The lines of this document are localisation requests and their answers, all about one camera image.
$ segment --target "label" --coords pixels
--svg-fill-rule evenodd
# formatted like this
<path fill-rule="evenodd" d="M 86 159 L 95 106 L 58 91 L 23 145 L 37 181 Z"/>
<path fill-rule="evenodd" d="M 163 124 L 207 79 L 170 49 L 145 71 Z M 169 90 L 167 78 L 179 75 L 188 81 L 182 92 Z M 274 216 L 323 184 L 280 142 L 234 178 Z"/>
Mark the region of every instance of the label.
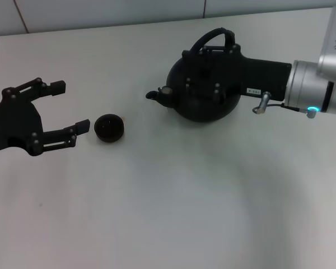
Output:
<path fill-rule="evenodd" d="M 246 93 L 247 94 L 254 94 L 254 95 L 261 95 L 262 91 L 258 90 L 258 89 L 247 88 Z"/>

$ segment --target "kettle spout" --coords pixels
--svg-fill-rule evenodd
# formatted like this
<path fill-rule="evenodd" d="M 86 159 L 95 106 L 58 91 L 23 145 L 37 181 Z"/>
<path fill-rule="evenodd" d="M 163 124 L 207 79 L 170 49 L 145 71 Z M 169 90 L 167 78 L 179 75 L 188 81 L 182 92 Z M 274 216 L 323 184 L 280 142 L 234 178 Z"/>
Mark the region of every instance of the kettle spout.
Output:
<path fill-rule="evenodd" d="M 147 99 L 157 101 L 161 105 L 167 108 L 173 108 L 173 90 L 167 86 L 163 88 L 158 88 L 158 91 L 150 91 L 146 94 Z"/>

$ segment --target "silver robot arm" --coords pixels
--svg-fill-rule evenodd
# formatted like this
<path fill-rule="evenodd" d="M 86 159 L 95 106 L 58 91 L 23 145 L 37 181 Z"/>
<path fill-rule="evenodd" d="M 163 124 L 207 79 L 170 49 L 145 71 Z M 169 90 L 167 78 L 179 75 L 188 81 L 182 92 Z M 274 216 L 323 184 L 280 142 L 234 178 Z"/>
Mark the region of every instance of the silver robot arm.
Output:
<path fill-rule="evenodd" d="M 268 92 L 257 114 L 264 113 Z M 333 8 L 319 63 L 295 61 L 288 79 L 284 105 L 314 118 L 316 112 L 336 114 L 336 7 Z"/>

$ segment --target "black kettle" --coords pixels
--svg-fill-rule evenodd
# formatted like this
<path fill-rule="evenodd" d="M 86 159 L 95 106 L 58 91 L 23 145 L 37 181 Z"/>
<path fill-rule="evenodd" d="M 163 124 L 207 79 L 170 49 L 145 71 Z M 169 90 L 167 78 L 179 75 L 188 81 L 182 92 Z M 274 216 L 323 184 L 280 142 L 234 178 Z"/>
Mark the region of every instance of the black kettle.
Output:
<path fill-rule="evenodd" d="M 206 45 L 220 34 L 225 36 L 224 46 Z M 288 63 L 244 57 L 234 33 L 218 28 L 183 51 L 168 74 L 167 85 L 146 98 L 174 108 L 187 119 L 210 122 L 228 115 L 241 95 L 261 98 L 259 107 L 267 104 L 266 96 L 283 101 L 290 71 Z"/>
<path fill-rule="evenodd" d="M 224 34 L 224 47 L 205 44 Z M 240 99 L 239 85 L 226 81 L 222 55 L 236 49 L 234 33 L 215 29 L 200 38 L 189 51 L 183 51 L 168 74 L 167 85 L 150 91 L 146 98 L 174 108 L 183 117 L 196 122 L 210 122 L 230 113 Z"/>

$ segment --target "white wall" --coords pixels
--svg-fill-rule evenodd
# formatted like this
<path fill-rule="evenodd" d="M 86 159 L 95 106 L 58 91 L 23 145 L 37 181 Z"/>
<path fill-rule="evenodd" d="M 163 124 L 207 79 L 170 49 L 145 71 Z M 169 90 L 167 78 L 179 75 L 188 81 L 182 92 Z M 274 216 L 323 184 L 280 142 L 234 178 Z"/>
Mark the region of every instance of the white wall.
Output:
<path fill-rule="evenodd" d="M 207 0 L 206 17 L 331 7 L 336 0 Z"/>
<path fill-rule="evenodd" d="M 204 0 L 16 0 L 30 33 L 203 18 Z M 336 0 L 206 0 L 205 17 L 330 7 Z M 14 0 L 0 0 L 0 35 L 23 34 Z"/>
<path fill-rule="evenodd" d="M 24 33 L 25 28 L 12 0 L 0 0 L 0 35 Z"/>

